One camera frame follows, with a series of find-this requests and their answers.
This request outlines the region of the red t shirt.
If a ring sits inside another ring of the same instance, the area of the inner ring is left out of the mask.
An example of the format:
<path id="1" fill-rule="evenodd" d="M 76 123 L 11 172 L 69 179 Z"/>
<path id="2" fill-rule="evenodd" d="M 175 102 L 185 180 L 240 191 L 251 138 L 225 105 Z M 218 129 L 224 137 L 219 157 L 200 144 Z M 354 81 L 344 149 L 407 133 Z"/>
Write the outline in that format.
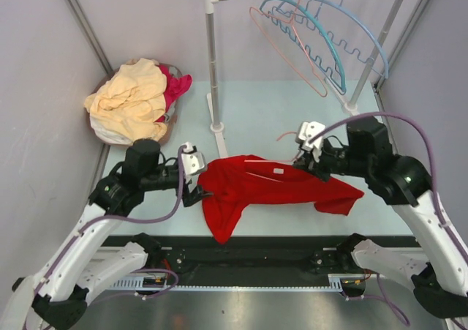
<path id="1" fill-rule="evenodd" d="M 217 159 L 198 176 L 198 185 L 213 193 L 202 200 L 202 208 L 205 222 L 220 244 L 230 239 L 250 205 L 313 203 L 321 213 L 347 216 L 364 196 L 363 191 L 338 179 L 322 181 L 291 165 L 283 165 L 283 176 L 274 176 L 268 172 L 273 164 L 246 160 L 264 159 L 254 155 Z"/>

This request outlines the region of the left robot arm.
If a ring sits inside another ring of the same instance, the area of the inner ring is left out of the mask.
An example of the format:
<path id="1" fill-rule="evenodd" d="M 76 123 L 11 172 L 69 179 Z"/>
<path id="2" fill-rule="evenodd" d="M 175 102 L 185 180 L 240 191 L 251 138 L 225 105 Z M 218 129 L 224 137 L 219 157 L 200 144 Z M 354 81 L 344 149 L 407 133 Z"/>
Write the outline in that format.
<path id="1" fill-rule="evenodd" d="M 83 214 L 53 257 L 36 274 L 19 278 L 12 286 L 2 329 L 70 329 L 119 279 L 160 266 L 160 246 L 144 233 L 101 263 L 89 263 L 121 223 L 156 224 L 175 214 L 172 210 L 149 220 L 131 218 L 147 192 L 175 190 L 176 206 L 192 206 L 207 195 L 201 187 L 189 189 L 192 177 L 207 168 L 195 146 L 181 145 L 172 165 L 160 161 L 161 154 L 160 144 L 151 139 L 137 140 L 126 150 L 124 160 L 98 181 Z"/>

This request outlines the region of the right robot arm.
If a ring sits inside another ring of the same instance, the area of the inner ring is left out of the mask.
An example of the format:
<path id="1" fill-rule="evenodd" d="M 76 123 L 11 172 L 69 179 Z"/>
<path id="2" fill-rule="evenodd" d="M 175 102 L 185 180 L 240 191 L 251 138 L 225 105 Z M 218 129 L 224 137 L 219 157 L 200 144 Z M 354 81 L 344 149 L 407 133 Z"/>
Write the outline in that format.
<path id="1" fill-rule="evenodd" d="M 362 178 L 403 219 L 428 258 L 411 259 L 355 233 L 337 254 L 343 271 L 375 271 L 412 291 L 434 317 L 465 318 L 467 246 L 442 207 L 435 170 L 394 153 L 381 116 L 364 113 L 329 127 L 303 122 L 295 138 L 302 154 L 293 165 L 321 181 L 333 174 Z"/>

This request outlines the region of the teal plastic hanger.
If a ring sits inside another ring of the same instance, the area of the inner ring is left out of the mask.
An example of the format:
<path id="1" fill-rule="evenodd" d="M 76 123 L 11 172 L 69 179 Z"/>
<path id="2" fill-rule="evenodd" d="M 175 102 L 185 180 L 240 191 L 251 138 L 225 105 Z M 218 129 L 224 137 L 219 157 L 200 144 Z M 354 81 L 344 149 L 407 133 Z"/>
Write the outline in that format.
<path id="1" fill-rule="evenodd" d="M 312 67 L 312 73 L 321 72 L 324 79 L 330 82 L 342 94 L 347 91 L 344 65 L 332 40 L 331 32 L 319 22 L 319 13 L 312 14 L 307 4 L 313 0 L 264 0 L 256 12 L 262 18 L 267 18 L 304 54 Z M 332 59 L 332 65 L 315 51 L 310 43 L 301 38 L 298 27 L 306 27 L 318 33 Z"/>

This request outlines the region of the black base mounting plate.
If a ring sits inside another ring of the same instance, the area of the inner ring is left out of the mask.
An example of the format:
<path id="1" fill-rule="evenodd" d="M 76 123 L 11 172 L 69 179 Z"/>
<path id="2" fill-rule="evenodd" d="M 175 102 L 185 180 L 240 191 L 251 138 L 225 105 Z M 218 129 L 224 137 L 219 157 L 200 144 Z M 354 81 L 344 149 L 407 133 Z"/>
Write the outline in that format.
<path id="1" fill-rule="evenodd" d="M 315 286 L 330 274 L 360 274 L 350 252 L 365 236 L 154 236 L 147 267 L 167 266 L 180 285 Z"/>

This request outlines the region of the magenta pink garment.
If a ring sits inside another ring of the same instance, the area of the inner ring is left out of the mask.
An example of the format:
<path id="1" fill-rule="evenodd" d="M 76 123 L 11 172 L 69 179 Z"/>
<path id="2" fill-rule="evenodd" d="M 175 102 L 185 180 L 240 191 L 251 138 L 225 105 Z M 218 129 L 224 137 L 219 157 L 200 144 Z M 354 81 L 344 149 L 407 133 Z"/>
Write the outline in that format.
<path id="1" fill-rule="evenodd" d="M 190 74 L 176 77 L 170 73 L 170 68 L 166 64 L 160 64 L 159 68 L 167 78 L 166 89 L 163 93 L 165 99 L 165 113 L 156 122 L 166 122 L 170 118 L 170 110 L 175 107 L 176 101 L 183 96 L 192 85 Z"/>

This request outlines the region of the silver white clothes rack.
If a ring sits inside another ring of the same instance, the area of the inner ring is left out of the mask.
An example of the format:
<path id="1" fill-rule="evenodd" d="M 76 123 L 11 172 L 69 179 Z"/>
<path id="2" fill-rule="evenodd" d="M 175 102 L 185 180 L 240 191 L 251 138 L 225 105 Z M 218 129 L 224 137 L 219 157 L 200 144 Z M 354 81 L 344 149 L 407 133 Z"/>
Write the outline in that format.
<path id="1" fill-rule="evenodd" d="M 206 31 L 207 31 L 207 41 L 208 41 L 208 63 L 209 63 L 209 78 L 210 78 L 210 88 L 211 91 L 207 93 L 207 102 L 208 108 L 211 115 L 211 125 L 210 129 L 211 132 L 214 134 L 216 146 L 219 152 L 219 156 L 221 158 L 228 157 L 227 147 L 224 139 L 224 124 L 220 119 L 220 110 L 219 110 L 219 85 L 217 79 L 217 68 L 216 68 L 216 45 L 215 45 L 215 28 L 214 28 L 214 5 L 221 1 L 229 1 L 229 0 L 203 0 L 204 7 L 205 7 L 205 24 L 206 24 Z M 341 93 L 338 91 L 335 86 L 333 86 L 330 82 L 325 80 L 325 84 L 328 87 L 328 90 L 332 90 L 333 93 L 341 100 L 344 100 L 344 108 L 348 110 L 350 113 L 356 112 L 356 104 L 358 101 L 359 96 L 361 95 L 362 89 L 365 85 L 365 82 L 368 80 L 370 73 L 374 70 L 374 64 L 378 57 L 380 57 L 383 61 L 383 72 L 380 75 L 384 79 L 389 78 L 390 66 L 388 62 L 388 58 L 386 53 L 384 52 L 382 46 L 387 38 L 387 35 L 390 31 L 393 22 L 402 6 L 404 0 L 395 0 L 388 16 L 385 20 L 385 23 L 381 29 L 381 32 L 378 37 L 375 37 L 369 29 L 351 12 L 346 10 L 343 7 L 342 3 L 336 4 L 329 0 L 313 0 L 318 1 L 321 5 L 327 4 L 328 6 L 334 8 L 335 10 L 340 11 L 341 13 L 345 14 L 348 18 L 353 20 L 356 24 L 358 24 L 364 32 L 368 35 L 370 40 L 374 44 L 374 49 L 372 50 L 370 56 L 365 60 L 364 70 L 361 74 L 361 77 L 358 81 L 357 86 L 355 87 L 354 93 L 350 99 L 346 98 L 345 93 Z"/>

